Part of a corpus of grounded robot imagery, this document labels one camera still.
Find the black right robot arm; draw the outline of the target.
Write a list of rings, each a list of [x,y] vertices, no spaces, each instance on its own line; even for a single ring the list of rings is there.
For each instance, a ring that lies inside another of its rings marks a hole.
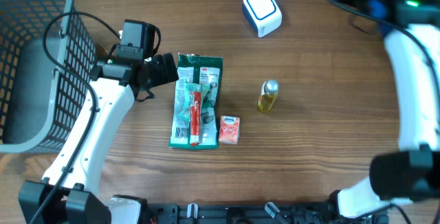
[[[336,193],[336,219],[357,221],[439,197],[439,1],[327,0],[377,24],[393,68],[397,152],[373,158],[368,177]]]

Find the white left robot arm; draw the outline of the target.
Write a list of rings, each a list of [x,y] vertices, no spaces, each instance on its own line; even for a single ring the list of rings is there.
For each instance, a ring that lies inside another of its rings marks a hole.
[[[138,90],[175,82],[171,53],[100,60],[91,71],[87,100],[67,141],[40,182],[26,181],[19,204],[27,223],[148,223],[146,199],[96,195],[105,158]]]

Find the yellow dish soap bottle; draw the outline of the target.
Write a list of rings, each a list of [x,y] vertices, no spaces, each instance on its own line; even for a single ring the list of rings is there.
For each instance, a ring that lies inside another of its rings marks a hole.
[[[261,112],[268,112],[272,109],[278,97],[279,83],[275,79],[270,79],[263,83],[261,94],[258,99],[258,109]]]

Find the orange tissue pack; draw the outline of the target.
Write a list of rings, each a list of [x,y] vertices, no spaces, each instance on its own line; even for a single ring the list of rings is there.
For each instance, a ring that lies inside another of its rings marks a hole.
[[[238,144],[240,118],[222,115],[218,141],[223,144]]]

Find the green glove package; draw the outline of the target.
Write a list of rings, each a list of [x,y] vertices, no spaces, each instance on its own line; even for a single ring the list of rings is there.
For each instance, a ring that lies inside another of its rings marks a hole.
[[[223,59],[217,56],[179,54],[179,80],[175,84],[173,122],[168,145],[190,150],[216,149],[218,128],[216,108],[223,73]],[[191,133],[190,93],[201,93],[199,138]]]

